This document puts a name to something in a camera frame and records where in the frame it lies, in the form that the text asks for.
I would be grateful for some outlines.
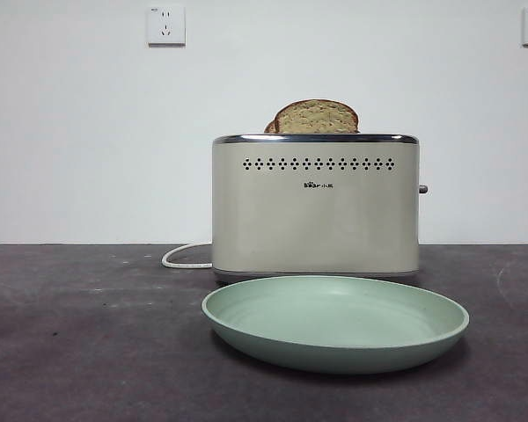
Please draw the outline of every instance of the bread crust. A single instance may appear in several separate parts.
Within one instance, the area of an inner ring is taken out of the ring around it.
[[[359,123],[359,119],[358,119],[358,115],[356,114],[356,112],[352,109],[352,107],[350,107],[349,105],[346,105],[344,103],[341,103],[340,101],[333,101],[331,99],[323,99],[323,98],[308,98],[308,99],[302,99],[300,101],[296,101],[294,103],[291,103],[291,104],[288,104],[286,105],[282,110],[280,110],[274,117],[274,128],[275,128],[275,132],[277,134],[281,133],[281,128],[280,128],[280,121],[279,121],[279,117],[282,113],[285,113],[288,109],[292,108],[293,106],[299,106],[303,103],[307,103],[309,101],[319,101],[320,103],[331,103],[331,104],[337,104],[339,106],[342,106],[346,109],[348,109],[348,111],[350,112],[351,116],[352,116],[352,120],[354,121],[355,123],[355,131],[353,133],[359,133],[358,132],[358,123]]]
[[[275,131],[275,123],[274,121],[270,121],[267,125],[266,125],[266,128],[264,129],[264,133],[265,134],[275,134],[276,131]]]

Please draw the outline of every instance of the metal trim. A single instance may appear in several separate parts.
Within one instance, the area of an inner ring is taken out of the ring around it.
[[[214,145],[224,143],[296,143],[296,142],[393,142],[412,143],[419,141],[410,135],[399,134],[255,134],[255,135],[227,135],[216,138]]]

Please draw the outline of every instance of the toaster vent hole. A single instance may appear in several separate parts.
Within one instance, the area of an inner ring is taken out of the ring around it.
[[[345,170],[348,169],[357,170],[358,167],[363,167],[364,170],[369,170],[370,167],[375,168],[376,170],[383,170],[386,168],[388,171],[393,170],[395,166],[395,161],[393,158],[382,158],[377,157],[370,161],[369,158],[363,158],[363,161],[360,162],[359,158],[356,157],[342,157],[340,161],[335,161],[334,158],[329,157],[325,158],[324,161],[322,158],[317,157],[312,161],[309,157],[302,158],[302,161],[299,162],[298,158],[256,158],[255,161],[251,161],[250,158],[245,158],[242,161],[243,168],[248,171],[251,167],[254,167],[256,170],[261,170],[264,167],[267,167],[269,170],[273,170],[276,166],[279,170],[286,170],[291,167],[293,170],[297,170],[301,165],[305,170],[312,170],[314,167],[316,170],[322,170],[323,167],[328,168],[330,171],[338,169]]]

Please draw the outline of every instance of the toaster base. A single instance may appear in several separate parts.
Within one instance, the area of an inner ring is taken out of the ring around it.
[[[378,279],[378,280],[395,280],[399,278],[399,281],[413,278],[418,271],[405,271],[403,273],[250,273],[241,271],[227,271],[213,268],[213,273],[216,275],[218,280],[223,284],[232,284],[239,281],[252,280],[252,279],[263,279],[267,277],[282,277],[285,275],[332,275],[339,277],[359,277],[365,279]]]

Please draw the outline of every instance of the plate rim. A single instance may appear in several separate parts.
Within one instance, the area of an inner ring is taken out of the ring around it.
[[[225,289],[228,289],[228,288],[235,288],[236,286],[243,285],[243,284],[246,284],[246,283],[253,283],[253,282],[259,281],[259,280],[296,279],[296,278],[310,278],[310,277],[311,278],[319,278],[319,279],[366,280],[366,281],[369,281],[369,282],[380,282],[380,283],[390,284],[390,285],[394,285],[394,286],[396,285],[396,286],[399,286],[399,287],[410,288],[410,289],[413,289],[413,290],[420,290],[420,291],[422,291],[425,294],[439,296],[442,299],[445,299],[447,302],[449,302],[453,306],[457,307],[461,311],[461,313],[463,315],[463,321],[454,330],[447,331],[444,334],[440,334],[439,336],[433,336],[433,337],[427,338],[426,341],[421,341],[421,342],[401,343],[401,344],[387,345],[387,346],[333,346],[333,345],[327,345],[327,344],[316,344],[316,343],[306,343],[306,342],[300,342],[300,341],[282,340],[282,339],[278,339],[278,338],[271,338],[271,337],[267,337],[267,336],[261,336],[259,334],[254,334],[252,332],[248,332],[248,331],[245,331],[245,330],[240,330],[239,328],[235,328],[234,326],[225,323],[222,319],[217,318],[216,316],[214,316],[208,310],[208,307],[207,307],[207,302],[211,299],[212,296],[217,295],[217,294],[223,292]],[[436,293],[436,292],[432,292],[430,290],[427,290],[426,288],[409,286],[407,284],[400,284],[400,283],[396,283],[396,282],[393,282],[393,281],[366,279],[366,278],[363,278],[363,277],[328,276],[328,275],[314,275],[314,274],[310,274],[310,275],[283,275],[283,276],[278,276],[278,277],[267,277],[267,278],[262,278],[262,279],[250,279],[250,280],[245,280],[245,281],[240,281],[240,282],[237,282],[237,283],[234,283],[234,284],[230,284],[228,286],[220,287],[217,290],[214,290],[213,292],[210,292],[209,294],[207,294],[203,298],[202,311],[205,314],[205,316],[210,321],[212,321],[213,323],[221,325],[221,326],[223,326],[223,327],[225,327],[225,328],[227,328],[229,330],[233,330],[235,332],[242,333],[242,334],[244,334],[246,336],[262,338],[262,339],[265,339],[265,340],[268,340],[268,341],[275,341],[275,342],[280,342],[280,343],[285,343],[285,344],[291,344],[291,345],[294,345],[294,346],[309,346],[309,347],[320,347],[320,348],[325,348],[325,349],[338,349],[338,350],[392,350],[392,349],[402,349],[402,348],[406,348],[406,347],[427,346],[427,345],[438,343],[440,341],[444,341],[444,340],[446,340],[448,338],[453,338],[453,337],[461,334],[463,331],[466,330],[466,328],[467,328],[467,326],[469,325],[469,322],[470,322],[469,313],[467,312],[467,310],[462,305],[460,305],[456,301],[450,299],[449,297],[446,297],[444,295],[440,295],[439,293]]]

